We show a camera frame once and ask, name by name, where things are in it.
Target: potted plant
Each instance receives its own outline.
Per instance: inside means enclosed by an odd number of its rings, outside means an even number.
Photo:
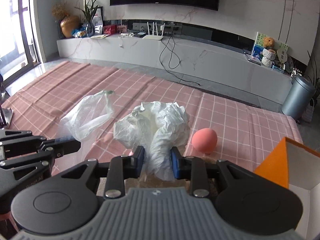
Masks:
[[[308,52],[308,55],[309,55],[309,59],[310,59],[310,65],[312,67],[312,72],[313,72],[313,81],[311,80],[311,78],[309,76],[307,76],[311,83],[313,84],[313,86],[316,88],[316,92],[315,94],[313,95],[312,99],[313,99],[313,102],[312,100],[310,101],[310,105],[315,107],[316,104],[318,103],[317,101],[317,98],[318,96],[320,95],[320,77],[318,77],[318,70],[317,70],[317,63],[316,63],[316,59],[315,59],[315,55],[313,54],[313,60],[315,62],[315,65],[316,65],[316,71],[315,71],[315,68],[313,67],[313,64],[312,64],[312,59],[311,59],[311,56],[310,56],[310,53],[309,51]]]
[[[69,13],[66,8],[66,4],[65,3],[56,3],[54,6],[52,6],[51,12],[52,12],[52,16],[57,19],[56,22],[58,23],[59,38],[63,39],[65,36],[62,33],[60,23],[65,17],[69,16]]]
[[[90,0],[87,2],[87,0],[84,0],[84,10],[82,10],[81,8],[75,7],[76,9],[80,10],[83,12],[85,19],[87,20],[87,26],[86,26],[86,33],[87,33],[87,37],[91,37],[94,35],[95,32],[95,26],[93,26],[92,24],[92,19],[95,16],[97,9],[98,9],[98,5],[94,6],[94,3],[96,2],[96,0],[91,0],[92,3],[91,5],[89,5]]]

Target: red gift box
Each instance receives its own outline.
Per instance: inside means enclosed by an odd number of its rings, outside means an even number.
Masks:
[[[117,25],[108,25],[103,27],[103,34],[115,34]]]

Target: screw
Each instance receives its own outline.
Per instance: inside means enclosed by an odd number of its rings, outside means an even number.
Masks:
[[[207,191],[206,189],[196,189],[193,192],[193,195],[195,197],[206,197],[207,195],[209,195],[209,191]]]
[[[121,191],[117,189],[110,189],[105,192],[105,195],[108,198],[118,198],[121,195]]]
[[[154,191],[152,192],[152,194],[155,195],[155,196],[158,196],[158,195],[161,194],[161,191],[158,190],[158,189],[156,189],[156,190],[154,190]]]

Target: glass door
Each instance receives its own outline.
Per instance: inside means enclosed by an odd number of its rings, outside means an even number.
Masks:
[[[4,86],[39,62],[34,46],[29,0],[0,0],[0,74]]]

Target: gray trash can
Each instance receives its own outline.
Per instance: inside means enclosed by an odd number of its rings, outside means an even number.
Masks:
[[[302,76],[295,76],[292,79],[289,94],[281,107],[282,113],[298,120],[306,110],[315,92],[316,89],[313,84]]]

